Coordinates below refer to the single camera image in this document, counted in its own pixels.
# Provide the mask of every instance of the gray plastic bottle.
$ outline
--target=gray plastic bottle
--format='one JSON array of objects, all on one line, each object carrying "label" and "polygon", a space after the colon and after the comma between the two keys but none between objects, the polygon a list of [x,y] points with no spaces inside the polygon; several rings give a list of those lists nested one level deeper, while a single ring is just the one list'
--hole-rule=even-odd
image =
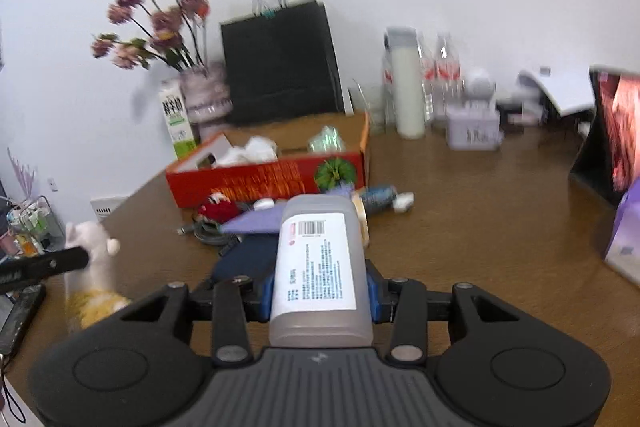
[{"label": "gray plastic bottle", "polygon": [[371,345],[360,222],[347,198],[306,194],[287,203],[269,340],[278,347]]}]

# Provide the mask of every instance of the vase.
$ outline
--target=vase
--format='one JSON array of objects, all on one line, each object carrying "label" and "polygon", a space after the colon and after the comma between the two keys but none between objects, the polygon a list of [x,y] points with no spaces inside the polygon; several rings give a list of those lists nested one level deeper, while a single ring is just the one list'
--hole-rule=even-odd
[{"label": "vase", "polygon": [[231,111],[233,106],[225,77],[221,62],[212,64],[208,70],[196,66],[180,72],[180,89],[191,124],[207,126],[213,121],[220,122]]}]

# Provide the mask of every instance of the red cardboard box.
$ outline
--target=red cardboard box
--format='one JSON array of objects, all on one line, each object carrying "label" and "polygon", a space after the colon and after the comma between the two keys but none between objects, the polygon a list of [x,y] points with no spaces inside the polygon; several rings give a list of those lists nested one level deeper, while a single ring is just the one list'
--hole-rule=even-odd
[{"label": "red cardboard box", "polygon": [[[346,151],[328,155],[307,152],[309,140],[325,125],[334,126]],[[198,169],[208,155],[220,157],[230,146],[244,146],[252,136],[276,142],[275,162]],[[251,128],[229,129],[212,136],[190,155],[169,165],[166,179],[180,208],[202,204],[214,192],[232,201],[260,198],[289,199],[298,194],[317,194],[332,184],[367,184],[369,121],[364,114],[321,114]]]}]

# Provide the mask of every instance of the plastic water bottle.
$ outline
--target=plastic water bottle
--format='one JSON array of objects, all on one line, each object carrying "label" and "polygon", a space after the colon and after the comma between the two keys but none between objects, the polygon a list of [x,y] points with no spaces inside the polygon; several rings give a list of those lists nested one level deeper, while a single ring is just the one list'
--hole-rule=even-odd
[{"label": "plastic water bottle", "polygon": [[438,34],[435,53],[436,80],[432,99],[435,120],[446,120],[447,105],[458,105],[462,98],[460,58],[451,43],[451,35]]},{"label": "plastic water bottle", "polygon": [[271,346],[361,347],[373,341],[360,223],[347,198],[306,194],[282,216]]},{"label": "plastic water bottle", "polygon": [[436,64],[427,46],[424,45],[422,34],[418,36],[420,45],[420,63],[422,64],[422,85],[424,88],[424,122],[428,125],[433,121],[433,81],[436,77]]}]

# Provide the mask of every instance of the red plush toy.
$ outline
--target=red plush toy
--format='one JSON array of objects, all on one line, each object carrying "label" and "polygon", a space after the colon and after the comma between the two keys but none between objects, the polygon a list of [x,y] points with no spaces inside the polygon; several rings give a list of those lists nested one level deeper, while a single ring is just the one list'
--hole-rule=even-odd
[{"label": "red plush toy", "polygon": [[242,213],[236,203],[229,200],[224,194],[217,192],[207,198],[207,201],[198,207],[196,219],[205,221],[215,221],[220,225],[226,223]]}]

